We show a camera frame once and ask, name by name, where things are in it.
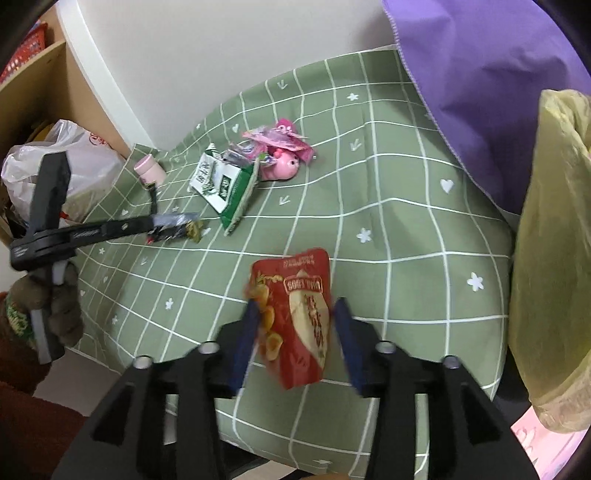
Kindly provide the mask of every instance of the white heart print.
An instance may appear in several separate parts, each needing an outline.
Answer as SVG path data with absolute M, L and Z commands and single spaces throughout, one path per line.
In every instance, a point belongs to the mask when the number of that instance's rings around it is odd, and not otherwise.
M 444 180 L 441 179 L 439 181 L 441 188 L 443 189 L 443 191 L 445 193 L 449 193 L 451 191 L 451 189 L 453 188 L 453 180 Z

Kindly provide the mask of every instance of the person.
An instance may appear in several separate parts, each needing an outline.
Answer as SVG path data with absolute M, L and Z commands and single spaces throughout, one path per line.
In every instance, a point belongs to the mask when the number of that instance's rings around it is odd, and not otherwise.
M 86 420 L 80 413 L 33 397 L 51 365 L 40 365 L 29 313 L 51 307 L 50 330 L 74 346 L 83 334 L 78 275 L 68 265 L 62 286 L 27 275 L 0 293 L 0 479 L 46 480 Z

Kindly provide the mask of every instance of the brown glove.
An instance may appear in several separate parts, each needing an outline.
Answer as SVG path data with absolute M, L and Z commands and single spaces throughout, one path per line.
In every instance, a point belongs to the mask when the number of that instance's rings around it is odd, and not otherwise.
M 66 346 L 74 346 L 82 338 L 83 323 L 82 310 L 78 297 L 78 273 L 73 264 L 66 268 L 64 284 L 60 286 L 45 286 L 29 275 L 17 280 L 7 298 L 7 309 L 16 309 L 15 315 L 8 315 L 12 329 L 17 336 L 30 340 L 30 330 L 25 331 L 19 325 L 18 313 L 28 315 L 32 310 L 51 306 L 51 316 L 48 319 L 49 329 Z

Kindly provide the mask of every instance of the red plastic basket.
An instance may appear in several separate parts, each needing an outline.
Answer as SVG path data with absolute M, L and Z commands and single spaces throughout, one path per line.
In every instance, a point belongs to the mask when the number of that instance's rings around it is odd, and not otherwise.
M 8 65 L 0 75 L 0 83 L 4 82 L 10 75 L 15 73 L 22 67 L 29 59 L 33 58 L 45 48 L 45 31 L 47 30 L 47 23 L 42 22 L 35 25 L 25 41 L 18 47 L 16 53 L 12 56 Z

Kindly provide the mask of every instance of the green tablecloth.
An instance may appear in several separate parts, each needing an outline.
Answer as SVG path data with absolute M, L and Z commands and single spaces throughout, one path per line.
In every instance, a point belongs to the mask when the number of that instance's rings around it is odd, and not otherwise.
M 222 150 L 282 117 L 318 159 L 290 181 L 260 184 L 224 237 L 188 179 L 209 142 Z M 147 151 L 134 149 L 89 220 L 148 212 L 132 171 Z M 287 72 L 220 105 L 174 150 L 154 153 L 168 173 L 161 211 L 203 212 L 204 237 L 146 245 L 140 235 L 83 248 L 80 352 L 118 371 L 140 354 L 182 356 L 239 317 L 254 261 L 323 247 L 333 298 L 347 297 L 354 315 L 412 355 L 460 356 L 493 395 L 505 356 L 511 234 L 446 147 L 395 52 Z M 310 472 L 362 477 L 378 405 L 349 386 L 336 335 L 330 341 L 324 380 L 289 391 L 256 357 L 237 399 L 217 403 L 222 438 Z M 423 398 L 418 412 L 417 477 L 425 478 Z

